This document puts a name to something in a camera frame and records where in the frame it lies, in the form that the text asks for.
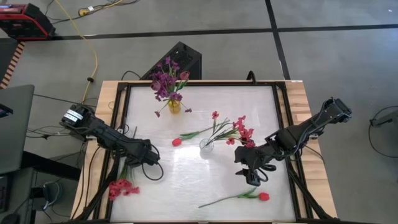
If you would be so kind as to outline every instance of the bouquet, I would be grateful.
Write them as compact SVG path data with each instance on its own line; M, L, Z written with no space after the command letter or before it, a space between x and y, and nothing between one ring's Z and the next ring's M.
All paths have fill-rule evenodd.
M254 147L256 144L251 139L253 135L254 129L246 129L244 125L244 120L246 119L246 115L238 118L237 122L229 122L228 118L225 118L224 121L220 124L217 124L217 118L220 114L217 111L214 111L211 114L213 118L213 134L211 134L206 146L214 141L226 140L228 145L235 144L235 140L238 140L242 143L242 145L246 147Z
M157 64L157 67L162 71L154 73L150 75L152 78L152 85L150 86L153 90L155 90L155 99L158 101L166 101L165 105L162 109L155 111L157 117L160 117L160 112L171 103L171 105L175 105L176 103L181 103L182 95L178 93L188 82L189 72L181 72L179 77L181 81L176 85L177 72L180 70L178 63L173 60L170 61L170 57L165 59L165 65L169 66L168 72L163 70L164 64L162 62ZM185 107L185 112L192 112L191 108L187 108L183 103L181 103Z

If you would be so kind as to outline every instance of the red equipment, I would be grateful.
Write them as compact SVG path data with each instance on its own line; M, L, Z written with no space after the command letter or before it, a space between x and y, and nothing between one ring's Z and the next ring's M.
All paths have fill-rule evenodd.
M0 28L17 40L47 40L55 32L47 16L31 3L0 5Z

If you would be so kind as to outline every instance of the flower vase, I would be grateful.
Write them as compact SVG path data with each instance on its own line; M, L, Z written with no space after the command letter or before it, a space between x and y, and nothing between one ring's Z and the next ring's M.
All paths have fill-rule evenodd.
M178 114L181 111L181 103L177 100L170 100L169 110L172 114Z
M210 144L207 144L209 139L202 139L199 143L200 151L201 152L211 152L214 148L214 143L211 142Z

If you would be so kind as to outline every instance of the table leg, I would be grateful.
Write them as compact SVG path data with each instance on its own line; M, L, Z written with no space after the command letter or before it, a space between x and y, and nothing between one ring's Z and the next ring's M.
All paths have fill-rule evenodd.
M51 159L24 151L22 155L21 169L32 167L37 171L79 181L81 170Z

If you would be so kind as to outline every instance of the concrete floor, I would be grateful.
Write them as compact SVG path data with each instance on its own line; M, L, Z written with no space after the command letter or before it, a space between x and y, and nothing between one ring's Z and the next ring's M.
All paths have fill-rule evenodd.
M29 2L45 11L50 0ZM92 0L60 2L74 16L79 8L94 4ZM271 3L278 27L398 23L395 1L272 0ZM65 18L56 4L51 5L49 16ZM262 0L142 0L97 12L76 23L84 34L271 27ZM55 27L59 35L76 35L69 22ZM398 162L371 149L367 130L369 119L378 110L398 100L398 30L279 35L290 77L304 81L312 112L317 113L322 101L331 96L341 98L353 110L349 123L328 126L320 138L338 216L357 222L396 223ZM98 97L103 80L119 80L126 70L145 73L178 41L203 54L203 79L244 79L249 70L254 71L257 79L283 79L270 32L95 39L92 43L98 53L99 70L89 97ZM31 83L38 94L80 101L93 64L93 55L82 40L27 42L10 86ZM34 98L29 126L57 124L69 106ZM389 125L374 129L377 148L398 155L395 133L396 129ZM28 139L26 144L27 151L45 157L77 152L79 148L80 142L71 137ZM72 204L59 205L57 212L69 214L71 207ZM46 218L38 215L37 223L48 222Z

